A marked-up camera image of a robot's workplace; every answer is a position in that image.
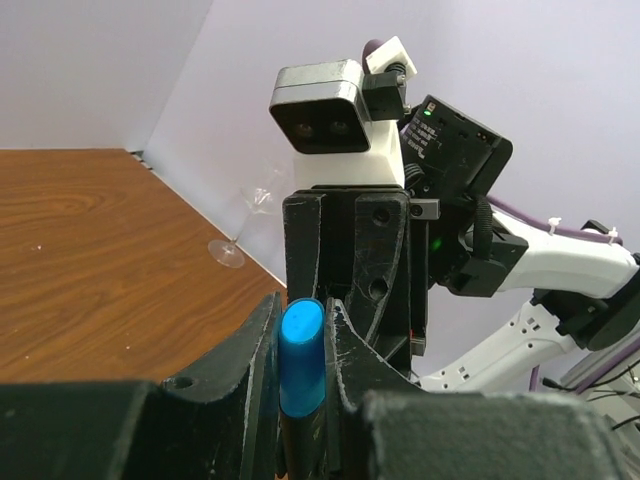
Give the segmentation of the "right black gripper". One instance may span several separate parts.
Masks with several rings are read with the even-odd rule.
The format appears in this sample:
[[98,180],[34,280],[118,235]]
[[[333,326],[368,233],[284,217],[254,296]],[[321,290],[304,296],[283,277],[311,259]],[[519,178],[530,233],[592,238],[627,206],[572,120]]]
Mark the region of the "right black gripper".
[[398,124],[403,187],[295,192],[283,222],[288,302],[341,300],[356,333],[407,375],[430,288],[488,298],[527,244],[500,231],[488,200],[509,140],[434,96]]

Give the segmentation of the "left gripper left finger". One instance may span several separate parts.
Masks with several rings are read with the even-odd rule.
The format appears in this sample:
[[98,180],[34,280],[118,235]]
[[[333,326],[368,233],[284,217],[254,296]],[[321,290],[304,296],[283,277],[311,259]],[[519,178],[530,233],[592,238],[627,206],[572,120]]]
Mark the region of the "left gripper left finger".
[[5,479],[272,479],[278,293],[222,343],[161,383],[1,388]]

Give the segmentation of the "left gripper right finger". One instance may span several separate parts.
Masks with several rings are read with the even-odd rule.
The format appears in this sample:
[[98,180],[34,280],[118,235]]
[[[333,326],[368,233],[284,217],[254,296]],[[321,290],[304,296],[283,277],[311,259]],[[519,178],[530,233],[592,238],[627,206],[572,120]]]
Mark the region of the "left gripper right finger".
[[627,479],[606,421],[557,394],[427,393],[326,303],[328,471],[336,479]]

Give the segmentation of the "blue highlighter cap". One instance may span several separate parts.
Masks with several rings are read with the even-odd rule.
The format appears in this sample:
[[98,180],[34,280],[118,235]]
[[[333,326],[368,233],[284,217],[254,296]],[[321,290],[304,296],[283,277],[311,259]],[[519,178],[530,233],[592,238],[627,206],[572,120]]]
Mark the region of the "blue highlighter cap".
[[326,397],[325,311],[303,298],[285,310],[278,333],[281,411],[292,418],[311,415]]

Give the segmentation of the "black blue highlighter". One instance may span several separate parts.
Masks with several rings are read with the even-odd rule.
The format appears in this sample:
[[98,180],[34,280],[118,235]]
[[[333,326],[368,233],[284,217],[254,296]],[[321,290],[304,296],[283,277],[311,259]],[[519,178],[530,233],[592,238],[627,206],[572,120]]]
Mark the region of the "black blue highlighter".
[[276,477],[328,479],[325,404],[304,417],[279,412]]

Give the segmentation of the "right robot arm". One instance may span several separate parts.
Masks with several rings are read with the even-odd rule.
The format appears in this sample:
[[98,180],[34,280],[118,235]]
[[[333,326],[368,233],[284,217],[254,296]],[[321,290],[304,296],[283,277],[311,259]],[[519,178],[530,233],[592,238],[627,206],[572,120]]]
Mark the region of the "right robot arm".
[[588,222],[537,224],[489,197],[512,143],[427,97],[401,121],[402,187],[317,185],[283,205],[289,297],[341,301],[355,332],[407,373],[426,345],[428,292],[532,293],[509,322],[419,383],[494,391],[576,348],[598,351],[639,320],[639,257]]

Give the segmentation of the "clear wine glass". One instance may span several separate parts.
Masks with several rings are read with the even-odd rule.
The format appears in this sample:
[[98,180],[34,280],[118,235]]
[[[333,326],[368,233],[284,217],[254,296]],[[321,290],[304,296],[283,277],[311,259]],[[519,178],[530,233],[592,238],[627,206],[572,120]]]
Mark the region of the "clear wine glass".
[[269,167],[254,181],[240,188],[245,207],[237,232],[228,240],[215,239],[208,244],[208,252],[219,264],[232,269],[244,266],[245,254],[238,242],[254,217],[276,213],[282,180],[282,169]]

